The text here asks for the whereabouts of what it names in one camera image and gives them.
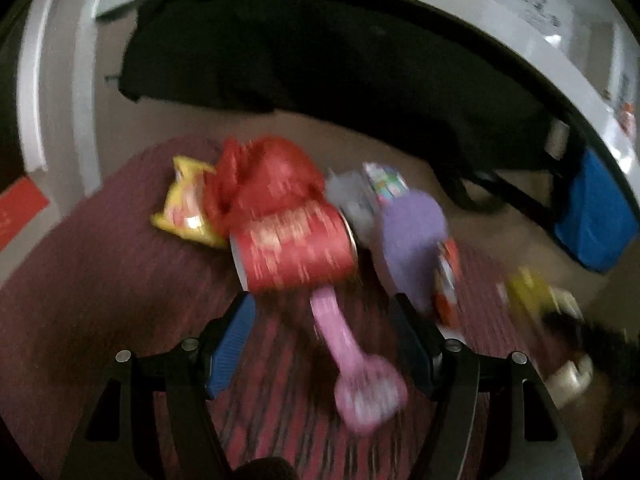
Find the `yellow snack bag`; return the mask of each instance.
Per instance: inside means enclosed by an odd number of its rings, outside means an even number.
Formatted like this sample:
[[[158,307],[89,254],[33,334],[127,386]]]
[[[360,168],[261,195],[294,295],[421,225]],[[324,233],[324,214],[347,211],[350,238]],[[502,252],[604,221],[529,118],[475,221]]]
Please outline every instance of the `yellow snack bag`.
[[[187,156],[174,156],[175,182],[171,184],[164,211],[151,217],[151,223],[210,247],[227,247],[227,242],[212,231],[202,208],[204,173],[215,173],[213,166]]]

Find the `red carpet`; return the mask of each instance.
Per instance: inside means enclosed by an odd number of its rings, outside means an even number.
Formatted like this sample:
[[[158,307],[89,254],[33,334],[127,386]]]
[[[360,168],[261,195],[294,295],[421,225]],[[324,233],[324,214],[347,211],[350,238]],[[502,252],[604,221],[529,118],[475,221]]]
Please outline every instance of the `red carpet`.
[[[49,205],[33,181],[24,176],[0,195],[0,251],[31,219]]]
[[[241,290],[229,251],[187,243],[149,221],[162,210],[178,154],[214,164],[220,147],[184,137],[135,156],[48,233],[0,288],[0,420],[45,480],[60,476],[84,404],[116,352],[167,351],[199,334]],[[461,247],[460,259],[459,316],[469,346],[501,357],[526,350],[496,291],[500,265],[469,248]],[[363,256],[357,279],[337,284],[336,292],[362,349],[405,374],[388,298],[370,258]],[[231,466],[280,456],[302,480],[406,479],[434,404],[407,377],[403,412],[373,435],[347,431],[335,409],[338,369],[314,333],[308,294],[300,288],[257,297],[254,329],[231,385],[207,404]],[[463,480],[476,478],[482,453],[481,397]],[[157,400],[166,478],[177,480],[182,475],[164,395]],[[1,446],[0,423],[0,462]]]

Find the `metal screw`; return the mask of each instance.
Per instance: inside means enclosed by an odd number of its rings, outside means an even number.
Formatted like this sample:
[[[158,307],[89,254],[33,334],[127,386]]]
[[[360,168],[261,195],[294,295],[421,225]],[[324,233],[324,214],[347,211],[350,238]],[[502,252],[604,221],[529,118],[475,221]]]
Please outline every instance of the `metal screw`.
[[[462,343],[457,339],[447,339],[444,342],[444,348],[449,352],[460,352],[462,350]]]
[[[185,352],[193,352],[199,345],[200,343],[198,342],[198,340],[194,337],[190,337],[188,339],[185,339],[182,342],[182,349]]]
[[[129,359],[131,359],[131,352],[129,352],[129,350],[120,350],[116,354],[116,361],[119,363],[126,363]]]
[[[514,352],[513,354],[511,354],[511,359],[513,359],[513,362],[519,364],[519,365],[523,365],[527,362],[527,356],[524,355],[522,352]]]

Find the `purple plush toy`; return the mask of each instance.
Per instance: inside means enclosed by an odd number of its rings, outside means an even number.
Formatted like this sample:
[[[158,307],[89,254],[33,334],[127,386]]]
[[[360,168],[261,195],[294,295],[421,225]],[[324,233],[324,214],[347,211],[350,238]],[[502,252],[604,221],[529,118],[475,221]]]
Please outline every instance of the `purple plush toy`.
[[[430,314],[438,243],[447,236],[442,209],[427,193],[411,190],[382,208],[371,254],[386,293],[404,292],[416,310]]]

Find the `red package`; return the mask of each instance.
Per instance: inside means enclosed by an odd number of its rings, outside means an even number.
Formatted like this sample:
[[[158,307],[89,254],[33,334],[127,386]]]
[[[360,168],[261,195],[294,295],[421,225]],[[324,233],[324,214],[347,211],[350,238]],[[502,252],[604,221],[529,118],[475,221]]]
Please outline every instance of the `red package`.
[[[215,174],[207,174],[204,211],[213,230],[229,229],[307,200],[323,200],[324,176],[293,142],[265,136],[241,145],[225,141]]]
[[[460,266],[458,246],[453,238],[448,238],[439,246],[440,254],[435,273],[433,303],[444,326],[460,328],[456,284],[460,281],[462,266]]]

